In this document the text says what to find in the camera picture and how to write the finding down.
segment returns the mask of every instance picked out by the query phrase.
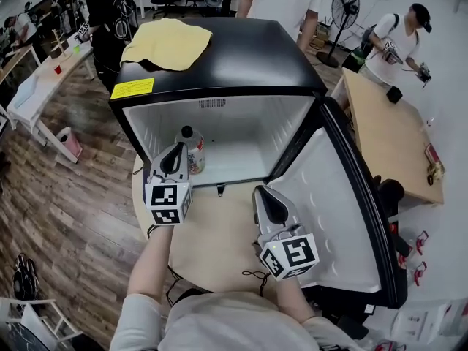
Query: pink bag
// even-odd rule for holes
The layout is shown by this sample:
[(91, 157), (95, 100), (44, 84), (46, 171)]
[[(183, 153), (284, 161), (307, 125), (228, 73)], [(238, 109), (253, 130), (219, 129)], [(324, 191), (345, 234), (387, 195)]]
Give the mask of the pink bag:
[(76, 158), (80, 157), (83, 148), (80, 146), (78, 139), (73, 134), (70, 127), (65, 127), (57, 134), (57, 139), (65, 146), (65, 148), (72, 153)]

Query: yellow towel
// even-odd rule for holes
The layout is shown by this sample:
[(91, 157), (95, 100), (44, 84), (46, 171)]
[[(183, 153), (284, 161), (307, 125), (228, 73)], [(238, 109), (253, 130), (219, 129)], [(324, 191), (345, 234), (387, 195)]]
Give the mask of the yellow towel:
[(179, 20), (163, 18), (144, 23), (122, 55), (124, 61), (144, 59), (169, 70), (186, 70), (200, 57), (212, 33)]

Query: black mini fridge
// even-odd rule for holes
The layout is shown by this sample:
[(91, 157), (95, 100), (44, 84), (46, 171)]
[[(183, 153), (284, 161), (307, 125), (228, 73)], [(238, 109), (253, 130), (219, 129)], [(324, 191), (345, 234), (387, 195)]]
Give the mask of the black mini fridge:
[(406, 274), (371, 173), (305, 55), (274, 21), (184, 22), (213, 33), (201, 57), (184, 72), (123, 64), (117, 83), (153, 78), (152, 92), (110, 101), (145, 165), (190, 125), (205, 140), (205, 168), (190, 176), (194, 192), (263, 181), (297, 206), (320, 255), (302, 287), (399, 308)]

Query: electric fan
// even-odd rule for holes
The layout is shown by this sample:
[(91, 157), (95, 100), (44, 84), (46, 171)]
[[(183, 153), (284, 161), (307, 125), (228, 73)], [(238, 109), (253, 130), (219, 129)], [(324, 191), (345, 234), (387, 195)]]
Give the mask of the electric fan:
[(335, 51), (338, 39), (343, 30), (349, 29), (359, 14), (359, 0), (333, 0), (331, 2), (331, 15), (336, 27), (339, 28), (339, 33), (335, 38), (333, 47), (330, 52), (318, 52), (317, 58), (320, 62), (329, 67), (338, 67), (338, 61), (332, 56)]

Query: open fridge door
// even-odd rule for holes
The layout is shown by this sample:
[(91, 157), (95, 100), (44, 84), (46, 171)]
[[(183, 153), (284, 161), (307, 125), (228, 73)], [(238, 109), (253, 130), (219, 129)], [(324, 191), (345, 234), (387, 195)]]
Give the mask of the open fridge door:
[(346, 117), (335, 100), (324, 97), (306, 120), (307, 144), (268, 183), (295, 204), (306, 232), (314, 235), (320, 263), (299, 276), (301, 286), (365, 293), (367, 303), (398, 308), (407, 298), (406, 275)]

